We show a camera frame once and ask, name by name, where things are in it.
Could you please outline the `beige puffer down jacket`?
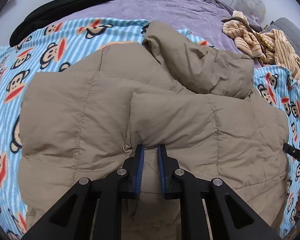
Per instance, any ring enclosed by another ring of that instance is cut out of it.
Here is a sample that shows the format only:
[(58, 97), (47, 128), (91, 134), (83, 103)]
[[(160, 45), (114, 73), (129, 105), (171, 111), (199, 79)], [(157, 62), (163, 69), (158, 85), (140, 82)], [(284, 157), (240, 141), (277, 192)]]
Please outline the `beige puffer down jacket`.
[(180, 239), (180, 206), (160, 191), (157, 146), (194, 176), (224, 180), (270, 226), (286, 203), (284, 111), (253, 85), (243, 54), (152, 22), (142, 43), (109, 44), (31, 80), (19, 117), (28, 228), (79, 179), (104, 178), (145, 147), (141, 192), (123, 203), (123, 239)]

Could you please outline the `grey quilted pillow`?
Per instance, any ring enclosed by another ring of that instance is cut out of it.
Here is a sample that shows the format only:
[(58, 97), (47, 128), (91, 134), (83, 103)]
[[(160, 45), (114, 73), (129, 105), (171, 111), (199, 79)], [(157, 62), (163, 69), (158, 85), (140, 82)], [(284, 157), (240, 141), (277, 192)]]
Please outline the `grey quilted pillow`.
[(294, 23), (285, 17), (281, 17), (276, 21), (271, 22), (265, 31), (271, 31), (271, 29), (283, 31), (290, 44), (300, 57), (300, 29)]

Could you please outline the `beige striped fleece garment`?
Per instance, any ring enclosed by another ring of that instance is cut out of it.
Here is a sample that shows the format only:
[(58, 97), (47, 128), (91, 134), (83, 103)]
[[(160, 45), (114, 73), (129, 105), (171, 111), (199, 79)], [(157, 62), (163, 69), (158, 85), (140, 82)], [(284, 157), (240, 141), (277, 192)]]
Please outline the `beige striped fleece garment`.
[(243, 13), (236, 10), (222, 22), (223, 33), (233, 39), (237, 49), (257, 59), (262, 66), (276, 64), (288, 69), (300, 87), (300, 57), (283, 31), (272, 29), (258, 33), (250, 27)]

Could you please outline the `round patterned white pillow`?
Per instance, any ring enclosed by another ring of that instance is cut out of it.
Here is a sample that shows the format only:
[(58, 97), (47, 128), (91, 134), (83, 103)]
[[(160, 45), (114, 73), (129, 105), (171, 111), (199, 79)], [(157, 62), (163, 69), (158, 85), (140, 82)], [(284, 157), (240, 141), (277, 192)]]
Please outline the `round patterned white pillow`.
[(266, 15), (266, 6), (262, 0), (236, 0), (235, 8), (259, 21), (263, 21)]

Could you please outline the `purple bed cover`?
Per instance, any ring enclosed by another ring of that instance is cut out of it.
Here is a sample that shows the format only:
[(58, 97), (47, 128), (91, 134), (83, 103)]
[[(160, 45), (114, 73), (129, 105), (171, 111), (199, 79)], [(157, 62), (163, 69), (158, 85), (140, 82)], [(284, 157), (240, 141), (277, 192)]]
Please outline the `purple bed cover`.
[(237, 53), (223, 33), (232, 10), (217, 0), (113, 0), (74, 12), (41, 27), (26, 45), (31, 61), (45, 72), (62, 72), (111, 44), (142, 43), (153, 21), (169, 25), (195, 44)]

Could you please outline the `black folded garment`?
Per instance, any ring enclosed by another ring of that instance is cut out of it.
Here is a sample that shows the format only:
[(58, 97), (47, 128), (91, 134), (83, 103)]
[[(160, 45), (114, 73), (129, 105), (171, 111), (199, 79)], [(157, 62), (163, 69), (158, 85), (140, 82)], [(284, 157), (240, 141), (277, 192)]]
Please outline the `black folded garment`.
[(95, 5), (114, 0), (53, 0), (31, 12), (19, 24), (10, 36), (9, 45), (17, 46), (32, 32), (41, 29), (51, 23)]

